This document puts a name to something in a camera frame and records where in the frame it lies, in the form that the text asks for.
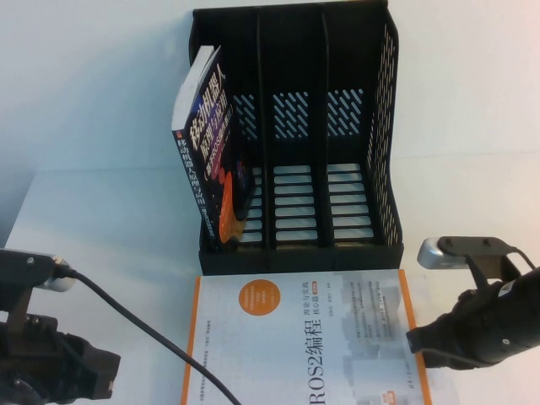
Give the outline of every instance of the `white wall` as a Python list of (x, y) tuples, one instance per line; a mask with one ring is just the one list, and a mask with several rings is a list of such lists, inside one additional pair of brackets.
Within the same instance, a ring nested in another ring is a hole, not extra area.
[[(193, 8), (286, 0), (0, 2), (0, 245), (36, 170), (172, 166)], [(540, 2), (393, 0), (394, 155), (540, 150)]]

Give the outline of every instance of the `orange circle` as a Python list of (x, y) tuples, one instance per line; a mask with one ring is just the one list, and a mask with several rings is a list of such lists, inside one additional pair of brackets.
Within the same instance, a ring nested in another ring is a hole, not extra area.
[(268, 280), (253, 280), (240, 291), (238, 302), (250, 315), (263, 316), (278, 308), (281, 293), (276, 284)]

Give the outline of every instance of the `white book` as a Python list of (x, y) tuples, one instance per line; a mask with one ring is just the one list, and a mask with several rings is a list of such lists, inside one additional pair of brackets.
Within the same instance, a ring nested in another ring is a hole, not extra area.
[[(398, 270), (202, 277), (188, 352), (242, 404), (431, 404)], [(190, 366), (182, 405), (227, 399)]]

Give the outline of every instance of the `book spine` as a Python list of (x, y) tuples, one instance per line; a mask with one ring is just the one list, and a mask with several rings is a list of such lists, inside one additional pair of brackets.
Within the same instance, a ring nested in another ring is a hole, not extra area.
[(184, 164), (184, 169), (186, 169), (187, 179), (189, 184), (192, 187), (193, 195), (195, 196), (195, 201), (201, 212), (202, 221), (205, 223), (208, 235), (212, 240), (212, 244), (216, 245), (217, 234), (216, 229), (212, 226), (212, 221), (210, 220), (210, 214), (208, 213), (208, 204), (207, 198), (204, 195), (204, 187), (202, 186), (201, 179), (195, 168), (195, 163), (193, 161), (192, 151), (187, 145), (185, 134), (182, 131), (173, 131), (175, 136), (176, 146), (178, 147), (178, 152), (180, 152), (180, 157), (182, 163)]

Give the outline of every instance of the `black cable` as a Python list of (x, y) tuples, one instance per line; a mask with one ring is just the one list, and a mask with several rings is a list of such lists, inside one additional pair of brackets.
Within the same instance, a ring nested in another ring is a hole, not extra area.
[(522, 251), (521, 249), (518, 249), (517, 247), (514, 247), (514, 252), (517, 253), (518, 255), (520, 255), (521, 257), (523, 257), (523, 260), (526, 262), (526, 264), (528, 264), (530, 266), (530, 268), (532, 270), (534, 270), (535, 268), (537, 268), (532, 262), (531, 262), (531, 259), (529, 259), (527, 257), (527, 255), (525, 254), (524, 251)]
[(176, 354), (178, 357), (180, 357), (182, 360), (188, 363), (191, 367), (193, 367), (203, 376), (208, 378), (208, 380), (212, 382), (216, 386), (216, 388), (218, 388), (227, 397), (227, 399), (229, 399), (229, 401), (233, 405), (241, 405), (240, 402), (232, 394), (232, 392), (230, 392), (229, 389), (223, 384), (223, 382), (218, 380), (218, 377), (216, 377), (214, 374), (208, 371), (207, 368), (203, 367), (193, 357), (191, 357), (189, 354), (184, 352), (181, 348), (176, 346), (169, 339), (167, 339), (166, 337), (158, 333), (152, 327), (150, 327), (149, 325), (141, 321), (139, 318), (137, 318), (129, 310), (127, 310), (122, 305), (120, 305), (117, 301), (115, 301), (110, 295), (108, 295), (99, 285), (94, 283), (92, 280), (90, 280), (83, 274), (76, 272), (75, 270), (65, 269), (65, 268), (57, 272), (56, 276), (59, 278), (65, 278), (65, 277), (75, 278), (76, 280), (79, 280), (81, 283), (85, 284), (92, 291), (94, 291), (99, 297), (101, 297), (101, 299), (103, 299), (107, 304), (109, 304), (112, 308), (118, 311), (122, 316), (128, 319), (131, 323), (141, 328), (144, 332), (146, 332), (152, 338), (154, 338), (155, 340), (163, 344), (166, 348), (168, 348), (172, 353)]

